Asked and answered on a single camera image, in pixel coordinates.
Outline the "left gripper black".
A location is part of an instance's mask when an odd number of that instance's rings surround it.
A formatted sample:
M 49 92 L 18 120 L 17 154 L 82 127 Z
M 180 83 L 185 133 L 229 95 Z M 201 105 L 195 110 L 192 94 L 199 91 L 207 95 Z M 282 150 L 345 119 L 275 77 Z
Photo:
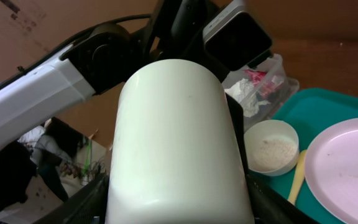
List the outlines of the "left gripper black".
M 183 59 L 210 70 L 220 82 L 229 74 L 204 47 L 203 29 L 220 12 L 207 0 L 159 0 L 147 24 L 148 63 Z

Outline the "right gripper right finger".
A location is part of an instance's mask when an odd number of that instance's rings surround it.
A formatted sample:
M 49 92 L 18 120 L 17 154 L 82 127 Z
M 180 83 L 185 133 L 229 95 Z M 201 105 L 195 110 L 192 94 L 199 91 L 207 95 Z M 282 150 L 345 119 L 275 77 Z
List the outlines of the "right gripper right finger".
M 263 224 L 318 224 L 254 175 L 246 175 L 255 222 Z

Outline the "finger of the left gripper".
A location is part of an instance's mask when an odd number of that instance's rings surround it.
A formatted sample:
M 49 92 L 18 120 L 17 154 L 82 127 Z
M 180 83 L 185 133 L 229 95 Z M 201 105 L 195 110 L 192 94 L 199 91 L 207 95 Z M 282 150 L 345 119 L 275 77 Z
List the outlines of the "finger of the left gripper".
M 243 118 L 243 109 L 241 105 L 231 96 L 226 93 L 227 104 L 229 107 L 229 112 L 231 115 L 232 124 L 234 127 L 234 132 L 237 139 L 237 145 L 239 148 L 239 153 L 241 156 L 242 166 L 245 174 L 249 173 L 246 148 L 244 143 L 244 118 Z

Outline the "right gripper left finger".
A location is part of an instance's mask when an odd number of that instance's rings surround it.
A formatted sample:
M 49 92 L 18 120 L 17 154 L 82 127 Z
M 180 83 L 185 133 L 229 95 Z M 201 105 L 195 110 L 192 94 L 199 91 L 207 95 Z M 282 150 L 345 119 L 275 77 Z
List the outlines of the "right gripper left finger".
M 109 176 L 99 174 L 65 203 L 34 224 L 103 224 L 106 219 Z

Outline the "white napkin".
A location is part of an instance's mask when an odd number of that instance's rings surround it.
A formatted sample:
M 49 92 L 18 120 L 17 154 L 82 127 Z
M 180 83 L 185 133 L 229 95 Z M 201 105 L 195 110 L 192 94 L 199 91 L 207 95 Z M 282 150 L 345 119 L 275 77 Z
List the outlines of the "white napkin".
M 253 83 L 243 78 L 224 91 L 242 106 L 243 115 L 251 118 L 259 112 L 260 106 L 269 104 L 267 100 L 259 101 L 257 96 L 252 94 L 253 90 Z

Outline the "red snack wrapper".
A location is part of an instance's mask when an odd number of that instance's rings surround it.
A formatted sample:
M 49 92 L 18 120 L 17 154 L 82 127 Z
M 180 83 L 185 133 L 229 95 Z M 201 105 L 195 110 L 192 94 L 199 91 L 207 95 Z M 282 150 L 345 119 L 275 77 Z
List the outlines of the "red snack wrapper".
M 285 81 L 285 78 L 281 75 L 272 75 L 267 78 L 267 72 L 247 69 L 244 70 L 245 74 L 251 79 L 252 84 L 257 87 L 259 86 L 259 94 L 267 99 L 269 95 L 277 91 Z

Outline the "white cup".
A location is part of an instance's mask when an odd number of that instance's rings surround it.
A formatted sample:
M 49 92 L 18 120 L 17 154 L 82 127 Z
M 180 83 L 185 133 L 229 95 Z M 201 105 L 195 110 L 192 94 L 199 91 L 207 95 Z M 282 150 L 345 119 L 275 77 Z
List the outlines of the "white cup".
M 119 97 L 106 222 L 253 223 L 237 142 L 207 68 L 180 59 L 142 67 Z

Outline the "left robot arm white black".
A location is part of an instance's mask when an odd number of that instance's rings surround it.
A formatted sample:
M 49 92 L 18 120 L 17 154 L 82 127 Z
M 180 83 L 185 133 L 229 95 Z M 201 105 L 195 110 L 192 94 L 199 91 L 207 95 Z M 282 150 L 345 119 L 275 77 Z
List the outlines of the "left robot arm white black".
M 70 37 L 44 58 L 0 84 L 0 152 L 43 120 L 123 84 L 113 144 L 189 149 L 179 127 L 196 140 L 196 112 L 227 109 L 237 123 L 241 107 L 222 90 L 212 94 L 215 67 L 189 58 L 208 10 L 205 1 L 160 1 L 149 23 L 133 34 Z M 194 101 L 195 87 L 212 102 Z

